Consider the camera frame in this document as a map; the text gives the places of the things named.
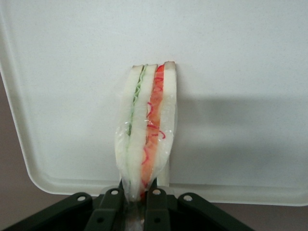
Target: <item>gray background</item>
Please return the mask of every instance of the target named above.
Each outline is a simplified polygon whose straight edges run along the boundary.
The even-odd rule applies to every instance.
[[[0,230],[66,198],[43,192],[30,180],[0,80]],[[308,206],[216,204],[257,231],[307,231]]]

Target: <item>clear plastic film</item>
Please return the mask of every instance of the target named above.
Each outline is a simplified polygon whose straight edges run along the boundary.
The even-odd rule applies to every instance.
[[[115,133],[116,162],[129,202],[142,201],[144,193],[168,163],[175,114],[175,63],[132,67]]]

